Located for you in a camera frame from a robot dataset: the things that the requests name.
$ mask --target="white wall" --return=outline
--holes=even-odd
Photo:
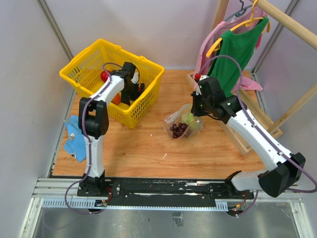
[[[45,177],[71,87],[67,64],[35,0],[0,2],[0,237],[18,236],[38,177]]]
[[[301,1],[292,17],[317,34],[317,3]],[[269,52],[257,77],[263,86],[269,115],[277,120],[310,87],[317,82],[317,51],[284,29]],[[281,129],[278,139],[293,153],[306,157],[305,169],[317,179],[317,96],[300,109]],[[313,184],[302,175],[299,185],[312,189]],[[305,207],[311,224],[317,221],[317,194],[305,196]]]
[[[47,0],[73,55],[104,38],[167,69],[193,69],[211,31],[218,0]],[[270,0],[285,10],[290,0]],[[226,16],[241,8],[231,0]],[[277,22],[250,60],[253,69]]]

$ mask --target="yellow hanger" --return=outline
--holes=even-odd
[[[257,2],[258,2],[258,0],[255,0],[254,3],[253,3],[253,5],[252,5],[252,14],[251,14],[250,20],[252,20],[253,17],[254,17],[254,14],[255,14],[254,7],[256,6]],[[248,22],[248,23],[245,24],[245,26],[246,26],[246,27],[249,27],[249,26],[251,26],[252,24],[253,24],[253,23]]]
[[[240,24],[238,24],[238,25],[232,27],[232,28],[230,29],[230,31],[234,31],[235,29],[239,28],[240,26],[242,26],[242,25],[244,25],[244,24],[246,24],[246,23],[254,22],[254,21],[256,21],[256,20],[261,20],[261,19],[264,19],[264,18],[263,18],[263,17],[256,17],[256,18],[253,18],[252,20],[243,21],[243,22],[241,22]],[[270,28],[271,28],[271,24],[270,24],[270,22],[268,22],[268,23],[267,23],[266,31],[269,32]],[[212,52],[220,50],[220,46],[219,46],[217,49],[216,49],[216,47],[220,44],[221,41],[222,41],[222,38],[221,38],[221,37],[220,37],[218,40],[216,40],[216,42],[215,42],[215,43],[210,47],[210,49],[208,50],[208,52],[207,52],[207,54],[206,54],[206,57],[209,57],[209,56],[212,54]]]

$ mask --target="metal floor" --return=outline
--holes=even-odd
[[[64,208],[42,209],[34,238],[298,238],[288,202],[261,202],[241,218],[225,212],[105,210],[78,215]],[[51,228],[45,228],[43,221]]]

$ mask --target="green fruit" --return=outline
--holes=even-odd
[[[187,125],[189,125],[189,128],[191,130],[195,130],[199,126],[199,123],[192,123],[195,120],[196,118],[191,112],[187,112],[182,116],[182,123],[186,123]]]

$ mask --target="blue towel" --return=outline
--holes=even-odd
[[[84,135],[78,127],[78,117],[72,115],[64,123],[68,131],[68,140],[64,145],[64,150],[82,162],[86,158],[86,144]]]

